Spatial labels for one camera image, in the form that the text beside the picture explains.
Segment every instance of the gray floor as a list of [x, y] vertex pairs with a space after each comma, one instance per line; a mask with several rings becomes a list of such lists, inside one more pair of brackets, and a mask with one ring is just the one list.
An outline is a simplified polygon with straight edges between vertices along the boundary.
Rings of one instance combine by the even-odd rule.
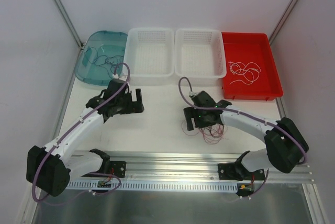
[[[66, 190], [61, 203], [80, 191]], [[234, 194], [115, 191], [83, 194], [61, 207], [38, 206], [33, 223], [312, 223], [301, 185], [267, 184], [251, 200]]]

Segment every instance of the tangled cable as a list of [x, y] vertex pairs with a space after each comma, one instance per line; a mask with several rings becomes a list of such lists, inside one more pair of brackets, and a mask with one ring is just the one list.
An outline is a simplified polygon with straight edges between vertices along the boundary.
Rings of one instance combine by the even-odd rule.
[[[92, 49], [96, 51], [96, 57], [91, 62], [89, 56], [87, 56], [89, 53], [92, 53]], [[90, 63], [97, 67], [104, 68], [107, 71], [108, 76], [112, 79], [115, 68], [123, 61], [124, 56], [123, 55], [114, 55], [112, 57], [108, 57], [107, 55], [99, 55], [98, 51], [94, 47], [89, 47], [85, 53], [84, 58]]]
[[[258, 64], [254, 63], [254, 62], [250, 62], [247, 65], [245, 65], [242, 62], [229, 62], [229, 70], [233, 75], [241, 75], [245, 78], [246, 82], [244, 80], [241, 79], [237, 79], [232, 81], [230, 84], [237, 82], [237, 81], [241, 81], [242, 83], [246, 84], [246, 85], [251, 85], [253, 84], [253, 82], [255, 82], [259, 77], [260, 77], [260, 73], [261, 73], [261, 68], [258, 66]], [[252, 78], [250, 78], [251, 76], [249, 76], [249, 78], [246, 76], [247, 73], [250, 73]]]
[[220, 140], [224, 138], [225, 126], [223, 125], [216, 124], [210, 127], [199, 128], [196, 134], [190, 135], [190, 134], [187, 134], [184, 130], [184, 127], [183, 127], [184, 122], [186, 122], [186, 120], [182, 122], [182, 130], [186, 135], [193, 137], [193, 136], [198, 135], [198, 133], [200, 132], [203, 135], [204, 141], [207, 144], [217, 144], [220, 142]]

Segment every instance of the plastic container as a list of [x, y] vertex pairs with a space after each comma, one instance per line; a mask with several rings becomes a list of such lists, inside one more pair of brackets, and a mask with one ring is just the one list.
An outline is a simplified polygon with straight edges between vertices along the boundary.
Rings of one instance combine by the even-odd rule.
[[166, 28], [134, 28], [128, 32], [124, 62], [133, 85], [163, 84], [173, 75], [174, 32]]
[[216, 85], [226, 75], [224, 45], [218, 30], [177, 30], [175, 54], [176, 74], [187, 76], [193, 85]]
[[222, 37], [228, 69], [223, 78], [226, 99], [267, 101], [283, 96], [269, 40], [265, 34], [223, 32]]
[[87, 83], [107, 86], [115, 66], [123, 62], [127, 34], [98, 31], [90, 36], [75, 67], [76, 77]]

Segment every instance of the robotic arm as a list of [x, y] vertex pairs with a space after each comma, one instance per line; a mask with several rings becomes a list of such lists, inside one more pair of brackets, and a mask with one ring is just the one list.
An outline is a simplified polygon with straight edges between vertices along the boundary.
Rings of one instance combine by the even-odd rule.
[[[252, 113], [246, 113], [226, 100], [216, 103], [204, 91], [198, 94], [191, 94], [190, 97], [195, 107], [184, 109], [188, 131], [194, 129], [192, 119], [196, 128], [209, 127], [215, 124], [233, 126], [255, 136], [266, 145], [265, 149], [243, 153], [233, 166], [229, 166], [229, 169], [224, 169], [226, 177], [242, 181], [250, 177], [250, 173], [256, 170], [271, 167], [283, 173], [289, 173], [303, 158], [299, 146], [303, 148], [305, 153], [309, 150], [305, 139], [289, 118], [284, 117], [279, 121], [275, 121]], [[218, 109], [204, 110], [197, 109], [196, 107], [218, 107]], [[261, 119], [261, 121], [264, 121], [264, 124], [255, 121], [255, 118]], [[279, 128], [293, 137], [299, 146], [279, 131]]]
[[103, 151], [93, 149], [80, 157], [71, 157], [71, 155], [85, 140], [87, 134], [101, 126], [110, 117], [116, 114], [141, 113], [144, 111], [141, 89], [136, 89], [137, 100], [132, 101], [129, 85], [127, 84], [112, 100], [88, 117], [85, 117], [93, 108], [104, 103], [115, 94], [124, 82], [125, 81], [120, 79], [113, 79], [109, 82], [107, 89], [103, 90], [100, 95], [91, 98], [87, 102], [86, 108], [75, 121], [80, 121], [81, 124], [74, 128], [60, 144], [58, 144], [58, 136], [47, 143], [43, 148], [34, 146], [29, 150], [27, 181], [33, 182], [42, 159], [54, 147], [55, 149], [51, 152], [51, 155], [43, 165], [36, 183], [39, 188], [52, 196], [61, 194], [67, 187], [70, 178], [71, 180], [75, 180], [80, 176], [95, 171], [99, 173], [109, 173], [111, 167], [110, 157]]

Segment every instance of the red tray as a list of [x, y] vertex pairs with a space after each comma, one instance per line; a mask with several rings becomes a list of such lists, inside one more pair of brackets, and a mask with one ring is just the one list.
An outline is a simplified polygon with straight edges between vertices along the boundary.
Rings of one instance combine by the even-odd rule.
[[[268, 101], [283, 96], [282, 86], [266, 34], [223, 32], [222, 38], [227, 65], [227, 75], [223, 78], [224, 97], [226, 99]], [[234, 75], [230, 71], [231, 62], [242, 62], [245, 65], [250, 62], [256, 63], [260, 68], [259, 78], [250, 84], [244, 76]], [[248, 67], [258, 69], [253, 64], [248, 65]], [[250, 72], [246, 72], [245, 76], [251, 79], [250, 75], [252, 75]], [[236, 80], [244, 80], [250, 85]]]

